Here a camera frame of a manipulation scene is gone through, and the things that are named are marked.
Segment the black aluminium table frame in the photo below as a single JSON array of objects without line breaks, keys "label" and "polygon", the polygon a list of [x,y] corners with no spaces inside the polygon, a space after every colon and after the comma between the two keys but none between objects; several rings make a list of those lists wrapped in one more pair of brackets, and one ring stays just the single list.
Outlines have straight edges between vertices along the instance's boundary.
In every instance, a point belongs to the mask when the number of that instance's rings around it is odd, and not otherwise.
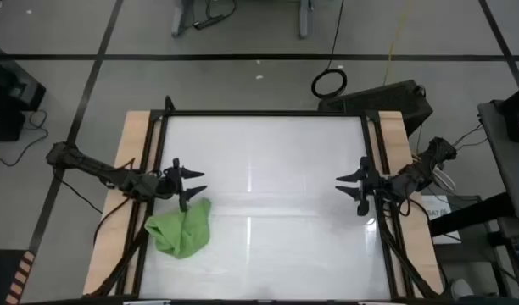
[{"label": "black aluminium table frame", "polygon": [[386,300],[403,293],[402,269],[382,248],[372,209],[356,213],[337,178],[377,150],[373,124],[316,111],[180,112],[150,152],[149,114],[127,113],[115,163],[173,158],[211,203],[210,240],[190,258],[152,241],[133,258],[126,291],[142,297],[222,300]]}]

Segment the black power strip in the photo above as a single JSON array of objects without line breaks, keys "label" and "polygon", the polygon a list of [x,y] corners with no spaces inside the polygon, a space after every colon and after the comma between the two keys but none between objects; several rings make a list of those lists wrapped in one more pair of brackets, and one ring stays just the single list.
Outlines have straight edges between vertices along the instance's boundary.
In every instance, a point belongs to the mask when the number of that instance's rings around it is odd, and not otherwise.
[{"label": "black power strip", "polygon": [[193,28],[200,31],[200,30],[206,29],[212,25],[216,25],[216,24],[220,23],[225,18],[226,18],[226,16],[221,14],[221,15],[217,15],[212,18],[208,18],[204,21],[197,21],[197,22],[193,23]]}]

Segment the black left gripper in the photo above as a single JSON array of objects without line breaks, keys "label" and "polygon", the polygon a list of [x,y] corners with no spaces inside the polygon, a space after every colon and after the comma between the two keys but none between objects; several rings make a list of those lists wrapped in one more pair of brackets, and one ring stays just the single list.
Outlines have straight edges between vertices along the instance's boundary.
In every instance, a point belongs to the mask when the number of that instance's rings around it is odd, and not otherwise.
[{"label": "black left gripper", "polygon": [[172,165],[162,171],[162,176],[159,178],[159,197],[162,199],[170,199],[177,195],[179,200],[179,209],[182,212],[188,210],[187,202],[194,196],[204,191],[207,186],[197,186],[187,188],[184,191],[182,179],[192,179],[203,176],[203,172],[193,171],[186,168],[181,168],[180,159],[174,158]]}]

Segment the black equipment stack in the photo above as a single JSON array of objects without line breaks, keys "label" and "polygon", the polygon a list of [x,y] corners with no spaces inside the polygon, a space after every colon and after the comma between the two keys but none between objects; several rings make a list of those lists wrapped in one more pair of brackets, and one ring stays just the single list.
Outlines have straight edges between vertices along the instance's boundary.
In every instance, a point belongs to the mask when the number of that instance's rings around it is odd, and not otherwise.
[{"label": "black equipment stack", "polygon": [[13,60],[3,60],[0,49],[0,142],[17,141],[25,112],[36,112],[46,87]]}]

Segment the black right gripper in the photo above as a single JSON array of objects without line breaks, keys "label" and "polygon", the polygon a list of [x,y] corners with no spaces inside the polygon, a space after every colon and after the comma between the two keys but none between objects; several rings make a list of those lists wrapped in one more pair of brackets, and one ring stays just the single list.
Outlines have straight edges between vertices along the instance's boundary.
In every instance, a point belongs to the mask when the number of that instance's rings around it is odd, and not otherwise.
[{"label": "black right gripper", "polygon": [[356,202],[359,202],[357,214],[366,216],[370,210],[370,204],[367,199],[369,195],[374,195],[377,191],[386,191],[388,189],[388,180],[380,176],[372,161],[368,157],[360,159],[360,167],[350,175],[344,175],[336,178],[337,181],[360,183],[360,187],[335,186],[337,190],[351,196]]}]

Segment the white paper sign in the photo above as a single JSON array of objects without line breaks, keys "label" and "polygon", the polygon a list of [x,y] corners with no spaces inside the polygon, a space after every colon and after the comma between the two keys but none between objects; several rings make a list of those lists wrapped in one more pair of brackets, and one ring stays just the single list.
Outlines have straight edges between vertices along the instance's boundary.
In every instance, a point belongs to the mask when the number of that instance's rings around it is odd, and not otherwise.
[{"label": "white paper sign", "polygon": [[[434,220],[453,211],[454,206],[449,204],[448,198],[443,195],[422,195],[422,206],[426,209],[430,220]],[[461,244],[460,234],[458,231],[435,236],[432,239],[433,244],[449,245]]]}]

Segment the green microfibre towel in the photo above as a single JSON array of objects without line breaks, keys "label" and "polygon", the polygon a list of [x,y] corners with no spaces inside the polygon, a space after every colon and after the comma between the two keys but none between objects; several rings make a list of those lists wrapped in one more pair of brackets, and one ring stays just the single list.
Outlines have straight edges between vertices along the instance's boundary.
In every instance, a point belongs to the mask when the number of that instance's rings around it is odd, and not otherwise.
[{"label": "green microfibre towel", "polygon": [[186,212],[179,208],[150,216],[144,225],[156,249],[173,258],[189,258],[210,240],[209,214],[212,202],[202,197]]}]

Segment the black equipment case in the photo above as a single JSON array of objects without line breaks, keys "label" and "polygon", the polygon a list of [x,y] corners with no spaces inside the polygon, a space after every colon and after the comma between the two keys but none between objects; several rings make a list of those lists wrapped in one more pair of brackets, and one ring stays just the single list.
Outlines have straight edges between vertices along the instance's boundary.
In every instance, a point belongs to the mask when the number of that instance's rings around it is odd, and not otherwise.
[{"label": "black equipment case", "polygon": [[401,112],[407,136],[410,136],[433,113],[426,99],[425,88],[414,80],[321,100],[322,112],[353,112],[358,110]]}]

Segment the grey desk leg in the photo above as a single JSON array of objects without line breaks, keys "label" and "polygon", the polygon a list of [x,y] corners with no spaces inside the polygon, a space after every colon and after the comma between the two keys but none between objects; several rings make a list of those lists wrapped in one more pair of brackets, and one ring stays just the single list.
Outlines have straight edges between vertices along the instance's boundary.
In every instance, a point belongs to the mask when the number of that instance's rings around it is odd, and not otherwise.
[{"label": "grey desk leg", "polygon": [[187,21],[192,16],[194,0],[174,0],[175,9],[171,27],[171,36],[177,38],[187,29]]},{"label": "grey desk leg", "polygon": [[305,39],[312,31],[314,0],[299,0],[299,38]]}]

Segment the orange striped black board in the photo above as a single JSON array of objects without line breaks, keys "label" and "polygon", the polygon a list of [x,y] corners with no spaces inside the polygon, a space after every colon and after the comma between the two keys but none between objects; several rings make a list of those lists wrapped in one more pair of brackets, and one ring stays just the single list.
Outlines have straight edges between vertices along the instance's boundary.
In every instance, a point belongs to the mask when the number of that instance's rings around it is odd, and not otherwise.
[{"label": "orange striped black board", "polygon": [[35,258],[36,255],[29,250],[25,250],[19,255],[18,265],[12,273],[11,284],[4,302],[5,305],[20,305]]}]

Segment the black monitor with screen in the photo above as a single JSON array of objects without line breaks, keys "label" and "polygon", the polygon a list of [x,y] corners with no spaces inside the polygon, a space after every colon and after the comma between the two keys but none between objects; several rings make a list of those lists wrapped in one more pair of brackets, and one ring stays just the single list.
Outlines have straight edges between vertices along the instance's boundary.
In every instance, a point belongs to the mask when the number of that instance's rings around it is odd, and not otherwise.
[{"label": "black monitor with screen", "polygon": [[497,106],[497,111],[505,120],[508,137],[519,142],[519,90]]}]

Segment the black metal beam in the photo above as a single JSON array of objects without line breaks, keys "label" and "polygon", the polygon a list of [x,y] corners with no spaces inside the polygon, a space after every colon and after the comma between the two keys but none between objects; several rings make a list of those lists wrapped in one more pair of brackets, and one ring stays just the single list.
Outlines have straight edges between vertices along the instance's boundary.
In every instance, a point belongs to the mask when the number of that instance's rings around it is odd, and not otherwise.
[{"label": "black metal beam", "polygon": [[429,231],[432,237],[440,236],[472,225],[515,215],[511,199],[504,192],[431,220]]}]

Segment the person's shoe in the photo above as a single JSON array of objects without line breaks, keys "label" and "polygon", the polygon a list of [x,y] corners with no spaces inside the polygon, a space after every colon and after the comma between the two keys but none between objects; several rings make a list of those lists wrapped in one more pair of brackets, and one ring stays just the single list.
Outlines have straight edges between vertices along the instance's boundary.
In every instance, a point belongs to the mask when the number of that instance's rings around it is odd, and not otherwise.
[{"label": "person's shoe", "polygon": [[474,295],[474,291],[464,279],[455,279],[449,283],[449,294],[454,300]]}]

